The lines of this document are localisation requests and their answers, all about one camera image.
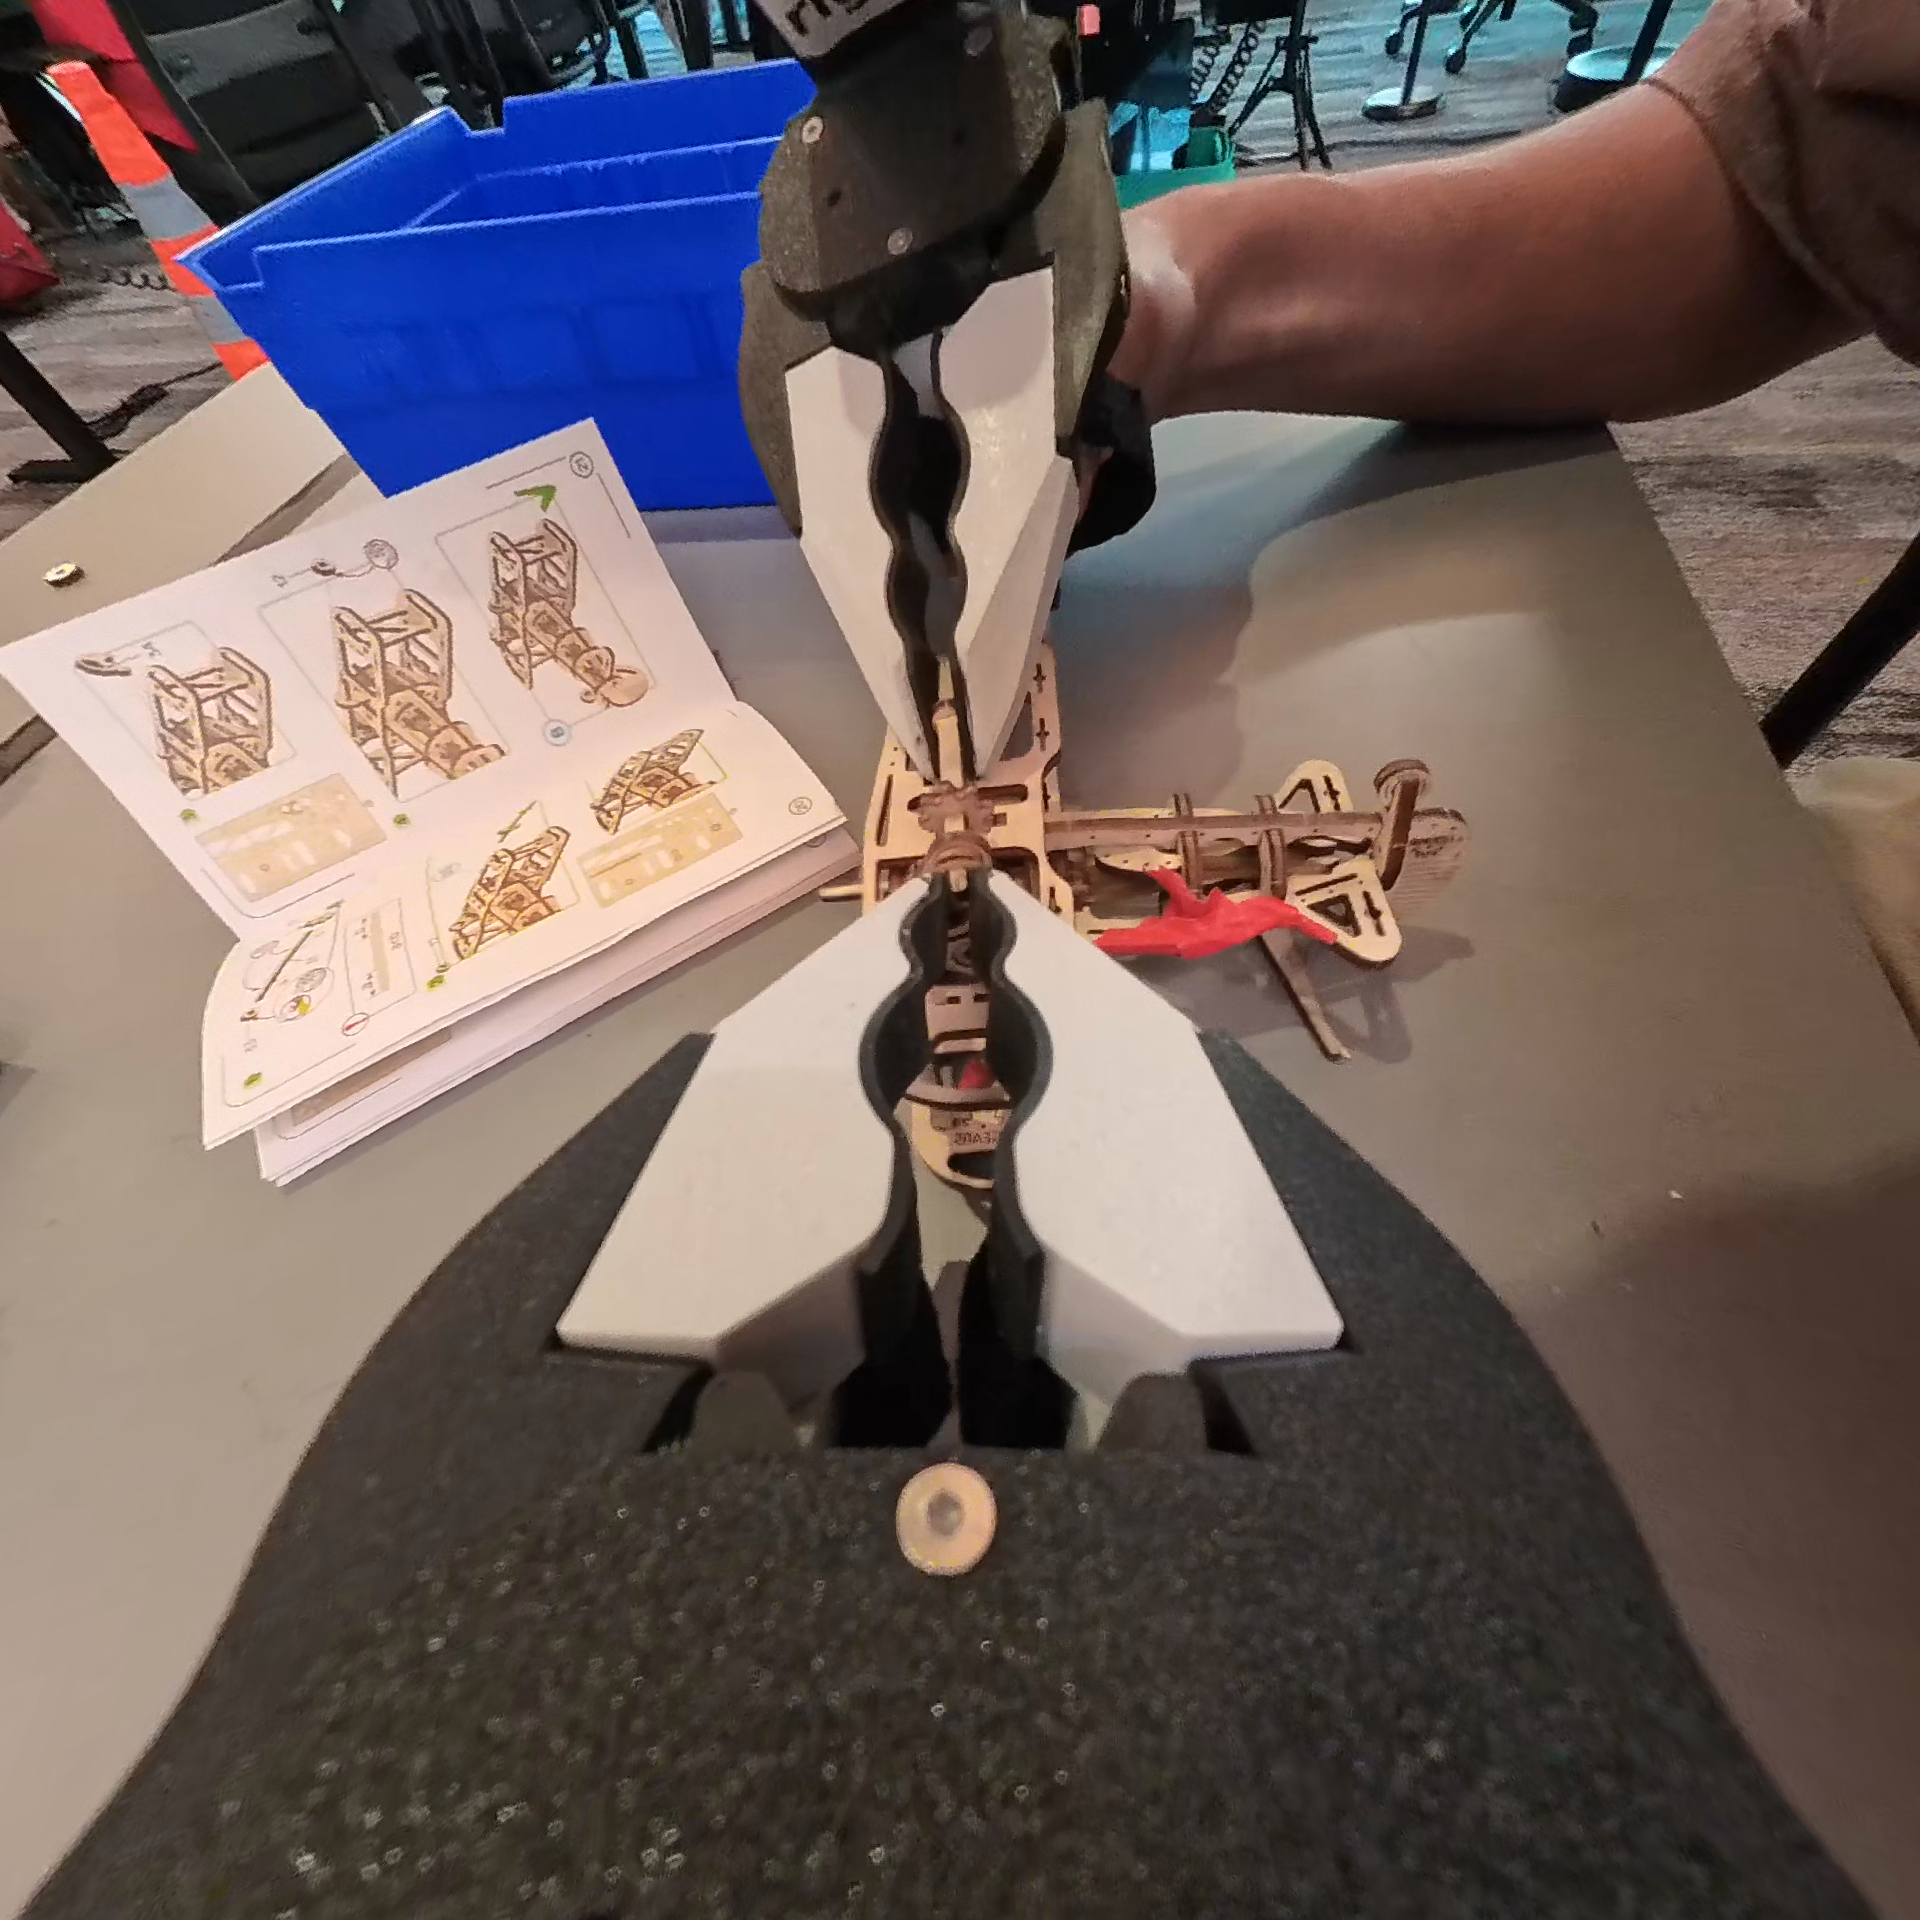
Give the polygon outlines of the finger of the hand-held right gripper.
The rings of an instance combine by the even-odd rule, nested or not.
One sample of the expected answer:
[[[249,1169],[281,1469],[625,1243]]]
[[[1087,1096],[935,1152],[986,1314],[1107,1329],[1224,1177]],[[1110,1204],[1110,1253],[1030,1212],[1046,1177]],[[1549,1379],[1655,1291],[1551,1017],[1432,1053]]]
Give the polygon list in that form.
[[[905,422],[887,422],[893,372],[825,347],[788,370],[785,394],[807,567],[894,742],[921,773],[935,773],[927,581],[905,505],[884,505],[877,484],[881,456],[905,446]]]
[[[1055,271],[990,285],[961,323],[919,343],[919,361],[921,394],[962,446],[947,524],[962,570],[952,651],[978,772],[990,772],[1015,729],[1077,516],[1055,417]]]

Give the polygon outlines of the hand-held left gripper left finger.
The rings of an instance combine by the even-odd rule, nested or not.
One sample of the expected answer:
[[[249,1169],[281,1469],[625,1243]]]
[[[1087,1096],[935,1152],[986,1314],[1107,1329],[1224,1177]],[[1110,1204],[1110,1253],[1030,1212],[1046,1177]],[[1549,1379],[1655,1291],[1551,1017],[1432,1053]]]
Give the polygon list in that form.
[[[764,1379],[839,1401],[852,1447],[921,1447],[952,1385],[899,1122],[932,1062],[943,882],[909,882],[689,1056],[612,1235],[560,1316],[593,1356]]]

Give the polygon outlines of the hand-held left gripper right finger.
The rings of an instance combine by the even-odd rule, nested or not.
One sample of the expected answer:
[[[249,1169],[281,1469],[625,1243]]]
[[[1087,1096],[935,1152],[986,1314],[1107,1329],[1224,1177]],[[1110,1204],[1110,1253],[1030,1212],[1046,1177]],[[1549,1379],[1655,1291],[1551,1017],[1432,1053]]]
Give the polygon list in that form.
[[[1343,1316],[1187,1011],[1004,875],[966,886],[1013,1115],[961,1304],[961,1434],[1060,1447],[1196,1361],[1319,1356]]]

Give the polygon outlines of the wooden model airplane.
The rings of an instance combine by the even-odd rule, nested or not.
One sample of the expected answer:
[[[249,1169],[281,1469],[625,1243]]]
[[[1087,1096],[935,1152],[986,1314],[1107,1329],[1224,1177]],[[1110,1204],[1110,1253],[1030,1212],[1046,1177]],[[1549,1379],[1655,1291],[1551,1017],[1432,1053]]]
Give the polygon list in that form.
[[[1311,758],[1279,789],[1253,792],[1249,810],[1197,807],[1187,792],[1159,807],[1070,807],[1059,764],[1060,700],[1055,653],[1043,647],[1013,745],[974,788],[927,782],[894,737],[884,742],[859,875],[825,886],[819,897],[872,912],[912,877],[961,877],[990,864],[1092,939],[1163,912],[1166,894],[1148,877],[1159,864],[1179,868],[1196,892],[1269,892],[1333,925],[1339,943],[1276,931],[1241,947],[1272,963],[1314,1043],[1347,1062],[1348,1044],[1317,994],[1311,949],[1384,970],[1405,947],[1397,909],[1430,905],[1465,858],[1465,818],[1428,804],[1430,766],[1417,758],[1387,760],[1373,804],[1356,801],[1333,760]]]

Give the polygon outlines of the person's right forearm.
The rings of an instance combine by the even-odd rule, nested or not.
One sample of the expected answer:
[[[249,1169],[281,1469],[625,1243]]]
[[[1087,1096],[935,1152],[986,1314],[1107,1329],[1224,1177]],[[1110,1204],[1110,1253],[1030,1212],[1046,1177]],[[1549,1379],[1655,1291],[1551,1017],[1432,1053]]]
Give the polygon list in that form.
[[[1648,422],[1865,334],[1655,85],[1479,154],[1249,175],[1128,217],[1148,422]]]

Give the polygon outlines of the green plastic box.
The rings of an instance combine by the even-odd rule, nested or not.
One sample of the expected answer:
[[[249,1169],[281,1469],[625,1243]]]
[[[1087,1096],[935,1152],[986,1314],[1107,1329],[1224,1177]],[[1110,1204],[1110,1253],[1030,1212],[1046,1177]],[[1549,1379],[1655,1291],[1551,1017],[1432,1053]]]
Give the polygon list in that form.
[[[1146,206],[1187,186],[1230,184],[1238,175],[1235,144],[1224,129],[1203,125],[1177,146],[1159,150],[1146,144],[1146,125],[1134,120],[1136,133],[1128,160],[1115,166],[1121,210]]]

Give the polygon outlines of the red rubber band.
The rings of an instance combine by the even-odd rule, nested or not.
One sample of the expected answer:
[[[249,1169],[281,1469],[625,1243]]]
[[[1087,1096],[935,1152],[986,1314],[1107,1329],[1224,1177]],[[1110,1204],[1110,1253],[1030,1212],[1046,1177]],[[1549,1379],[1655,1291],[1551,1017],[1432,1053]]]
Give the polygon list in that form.
[[[1210,957],[1261,939],[1276,931],[1307,933],[1314,943],[1339,943],[1339,931],[1291,897],[1269,892],[1230,894],[1224,889],[1196,892],[1179,868],[1148,868],[1166,905],[1155,918],[1130,929],[1092,933],[1092,943],[1110,957]]]

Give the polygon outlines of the blue plastic bin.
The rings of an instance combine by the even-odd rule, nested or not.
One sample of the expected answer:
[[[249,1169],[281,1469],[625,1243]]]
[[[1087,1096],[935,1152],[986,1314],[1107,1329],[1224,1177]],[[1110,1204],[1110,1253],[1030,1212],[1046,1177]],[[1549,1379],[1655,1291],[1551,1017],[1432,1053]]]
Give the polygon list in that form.
[[[737,403],[800,61],[437,107],[190,250],[383,493],[593,422],[640,511],[772,501]]]

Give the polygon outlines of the open instruction booklet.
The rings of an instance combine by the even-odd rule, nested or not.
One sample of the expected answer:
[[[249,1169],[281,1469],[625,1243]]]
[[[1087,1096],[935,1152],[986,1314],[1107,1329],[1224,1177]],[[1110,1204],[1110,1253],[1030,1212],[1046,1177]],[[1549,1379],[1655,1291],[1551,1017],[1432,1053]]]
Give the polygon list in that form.
[[[593,422],[2,651],[221,918],[203,1142],[431,1091],[856,863],[732,683]]]

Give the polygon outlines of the person's tan trousers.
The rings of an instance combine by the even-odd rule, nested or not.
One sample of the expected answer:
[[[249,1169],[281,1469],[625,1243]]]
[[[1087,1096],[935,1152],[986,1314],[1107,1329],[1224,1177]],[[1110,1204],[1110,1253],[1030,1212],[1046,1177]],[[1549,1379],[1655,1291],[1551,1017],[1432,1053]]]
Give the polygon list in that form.
[[[1916,1033],[1916,760],[1831,758],[1791,773]]]

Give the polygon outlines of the black metal stand foot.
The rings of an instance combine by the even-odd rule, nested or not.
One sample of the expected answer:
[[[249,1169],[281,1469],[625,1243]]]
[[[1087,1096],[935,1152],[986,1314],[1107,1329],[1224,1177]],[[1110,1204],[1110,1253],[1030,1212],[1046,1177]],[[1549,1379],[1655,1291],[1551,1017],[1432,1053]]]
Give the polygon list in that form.
[[[7,334],[0,335],[0,354],[2,391],[51,444],[58,444],[58,456],[24,462],[7,470],[7,479],[19,488],[83,488],[92,476],[107,474],[119,450],[99,433],[99,427],[58,394]]]

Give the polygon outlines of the red cloth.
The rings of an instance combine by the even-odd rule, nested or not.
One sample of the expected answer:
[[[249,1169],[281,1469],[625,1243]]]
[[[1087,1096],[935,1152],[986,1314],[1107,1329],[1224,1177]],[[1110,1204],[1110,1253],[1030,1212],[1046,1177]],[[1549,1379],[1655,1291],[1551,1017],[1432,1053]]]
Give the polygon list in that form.
[[[99,69],[105,88],[127,107],[130,120],[161,146],[196,154],[187,131],[161,96],[111,4],[26,4],[43,39]]]

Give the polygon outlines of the orange traffic cone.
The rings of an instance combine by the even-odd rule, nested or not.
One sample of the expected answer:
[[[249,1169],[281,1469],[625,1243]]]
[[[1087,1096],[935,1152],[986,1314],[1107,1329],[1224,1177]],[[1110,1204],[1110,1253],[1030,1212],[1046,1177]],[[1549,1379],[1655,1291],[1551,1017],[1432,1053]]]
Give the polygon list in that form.
[[[119,197],[133,211],[164,278],[187,299],[207,343],[232,378],[267,366],[267,354],[232,321],[228,306],[187,264],[187,256],[215,237],[221,228],[184,188],[156,146],[133,125],[130,110],[105,88],[86,61],[57,61],[50,85],[77,119],[96,156],[100,160]]]

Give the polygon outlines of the black metal leg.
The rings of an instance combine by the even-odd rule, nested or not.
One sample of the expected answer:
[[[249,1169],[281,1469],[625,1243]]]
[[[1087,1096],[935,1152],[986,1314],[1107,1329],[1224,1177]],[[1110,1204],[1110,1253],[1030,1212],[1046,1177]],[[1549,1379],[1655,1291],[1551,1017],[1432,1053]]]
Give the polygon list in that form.
[[[1887,577],[1764,713],[1760,730],[1774,764],[1793,766],[1914,636],[1916,539],[1906,541]]]

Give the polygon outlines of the brown shirt sleeve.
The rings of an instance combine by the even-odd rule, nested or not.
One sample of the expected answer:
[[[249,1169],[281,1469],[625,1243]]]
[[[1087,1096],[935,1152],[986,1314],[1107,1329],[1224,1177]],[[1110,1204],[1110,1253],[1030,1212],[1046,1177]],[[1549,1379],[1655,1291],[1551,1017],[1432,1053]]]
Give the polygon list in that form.
[[[1653,85],[1791,262],[1916,366],[1916,4],[1714,4]]]

